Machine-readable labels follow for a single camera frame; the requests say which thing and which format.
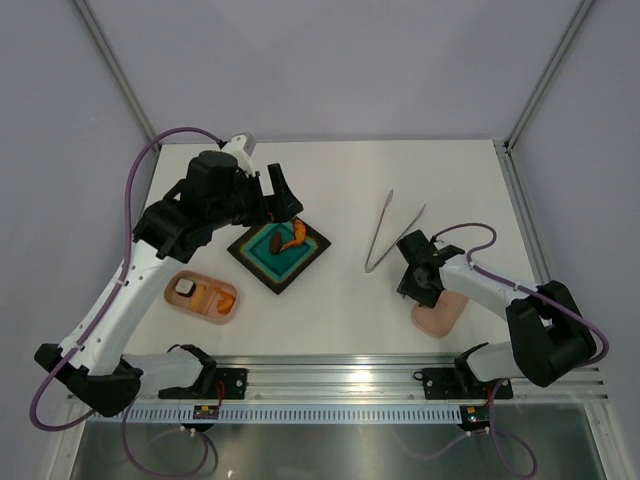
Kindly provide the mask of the pink lunch box base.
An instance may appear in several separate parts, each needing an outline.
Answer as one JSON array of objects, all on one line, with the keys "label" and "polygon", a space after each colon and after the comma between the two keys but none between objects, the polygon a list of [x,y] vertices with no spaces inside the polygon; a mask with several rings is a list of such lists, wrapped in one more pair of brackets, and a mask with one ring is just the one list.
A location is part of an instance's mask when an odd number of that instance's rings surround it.
[{"label": "pink lunch box base", "polygon": [[163,297],[177,311],[215,325],[229,323],[240,304],[235,286],[190,270],[175,274],[166,284]]}]

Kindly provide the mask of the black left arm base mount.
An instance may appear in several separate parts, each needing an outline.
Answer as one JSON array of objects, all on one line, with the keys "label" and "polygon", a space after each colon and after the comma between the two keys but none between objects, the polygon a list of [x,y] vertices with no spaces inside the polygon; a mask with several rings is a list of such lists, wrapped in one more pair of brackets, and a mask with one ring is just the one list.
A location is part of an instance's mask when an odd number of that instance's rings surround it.
[{"label": "black left arm base mount", "polygon": [[171,387],[160,390],[164,400],[243,400],[247,389],[248,370],[217,367],[214,374],[206,374],[190,387]]}]

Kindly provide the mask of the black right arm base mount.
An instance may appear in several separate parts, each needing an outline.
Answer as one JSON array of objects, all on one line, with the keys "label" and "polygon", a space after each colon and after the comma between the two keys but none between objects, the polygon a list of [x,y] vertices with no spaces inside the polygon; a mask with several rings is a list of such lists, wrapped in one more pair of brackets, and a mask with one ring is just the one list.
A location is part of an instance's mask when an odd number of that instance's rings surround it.
[{"label": "black right arm base mount", "polygon": [[426,400],[488,400],[490,393],[497,400],[514,397],[509,380],[495,390],[495,382],[478,382],[454,367],[422,368],[414,371],[412,378],[421,384]]}]

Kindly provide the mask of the metal food tongs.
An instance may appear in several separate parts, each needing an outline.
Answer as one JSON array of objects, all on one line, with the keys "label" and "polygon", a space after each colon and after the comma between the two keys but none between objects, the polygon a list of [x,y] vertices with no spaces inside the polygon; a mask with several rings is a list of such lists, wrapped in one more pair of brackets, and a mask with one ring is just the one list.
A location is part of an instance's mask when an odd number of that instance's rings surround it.
[{"label": "metal food tongs", "polygon": [[384,198],[376,221],[364,260],[364,273],[373,273],[390,255],[396,243],[408,234],[423,217],[426,205],[411,206],[409,212],[402,212],[396,205],[394,190]]}]

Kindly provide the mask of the orange fried shrimp piece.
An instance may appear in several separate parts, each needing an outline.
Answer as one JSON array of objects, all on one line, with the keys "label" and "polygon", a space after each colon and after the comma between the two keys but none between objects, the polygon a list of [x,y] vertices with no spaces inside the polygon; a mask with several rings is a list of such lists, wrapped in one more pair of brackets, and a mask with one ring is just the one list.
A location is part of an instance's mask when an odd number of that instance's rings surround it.
[{"label": "orange fried shrimp piece", "polygon": [[235,290],[230,291],[217,287],[216,293],[219,296],[216,305],[217,312],[220,315],[228,315],[234,309],[237,302],[237,292]]}]

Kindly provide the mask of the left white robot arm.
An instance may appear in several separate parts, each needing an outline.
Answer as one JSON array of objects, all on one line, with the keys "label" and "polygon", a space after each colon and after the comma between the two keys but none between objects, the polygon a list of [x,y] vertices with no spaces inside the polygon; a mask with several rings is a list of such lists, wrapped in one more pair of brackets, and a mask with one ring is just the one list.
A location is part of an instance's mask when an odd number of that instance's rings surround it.
[{"label": "left white robot arm", "polygon": [[273,192],[234,157],[209,152],[146,208],[127,242],[112,287],[64,341],[43,344],[36,362],[92,411],[113,417],[140,394],[204,398],[216,390],[216,360],[193,345],[127,356],[124,349],[155,298],[214,231],[284,223],[302,212],[279,164],[268,167]]}]

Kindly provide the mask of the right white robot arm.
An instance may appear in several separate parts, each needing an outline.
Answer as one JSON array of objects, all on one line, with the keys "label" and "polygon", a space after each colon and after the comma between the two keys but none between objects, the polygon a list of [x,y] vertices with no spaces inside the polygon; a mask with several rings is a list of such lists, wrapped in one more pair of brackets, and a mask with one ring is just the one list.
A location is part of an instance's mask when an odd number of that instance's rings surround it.
[{"label": "right white robot arm", "polygon": [[453,380],[463,395],[476,396],[500,379],[547,387],[596,357],[594,332],[564,284],[506,277],[420,230],[396,245],[407,263],[397,292],[415,301],[412,320],[419,329],[445,336],[470,301],[507,325],[508,341],[478,344],[455,359]]}]

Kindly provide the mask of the pink lunch box lid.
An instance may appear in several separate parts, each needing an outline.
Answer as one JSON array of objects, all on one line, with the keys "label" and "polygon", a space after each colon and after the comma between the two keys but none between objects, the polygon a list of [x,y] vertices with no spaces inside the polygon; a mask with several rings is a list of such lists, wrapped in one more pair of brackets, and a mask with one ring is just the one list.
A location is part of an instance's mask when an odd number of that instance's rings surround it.
[{"label": "pink lunch box lid", "polygon": [[411,319],[420,331],[440,339],[450,333],[468,302],[468,297],[445,290],[434,307],[416,304],[411,310]]}]

